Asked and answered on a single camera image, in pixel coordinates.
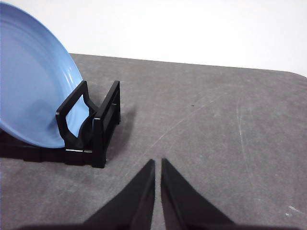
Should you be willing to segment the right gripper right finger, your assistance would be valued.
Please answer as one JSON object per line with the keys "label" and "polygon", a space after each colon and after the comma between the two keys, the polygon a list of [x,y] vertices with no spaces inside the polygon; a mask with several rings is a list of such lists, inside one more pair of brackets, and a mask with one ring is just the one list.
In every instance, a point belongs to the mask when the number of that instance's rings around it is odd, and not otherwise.
{"label": "right gripper right finger", "polygon": [[162,159],[161,200],[168,230],[296,230],[291,226],[237,224],[200,195],[168,159]]}

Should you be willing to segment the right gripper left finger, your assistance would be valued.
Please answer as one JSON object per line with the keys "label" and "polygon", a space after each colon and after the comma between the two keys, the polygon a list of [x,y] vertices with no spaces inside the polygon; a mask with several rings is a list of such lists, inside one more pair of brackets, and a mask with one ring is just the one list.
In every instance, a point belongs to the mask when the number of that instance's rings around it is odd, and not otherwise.
{"label": "right gripper left finger", "polygon": [[106,205],[83,223],[28,225],[23,230],[149,230],[155,199],[155,162],[149,160]]}

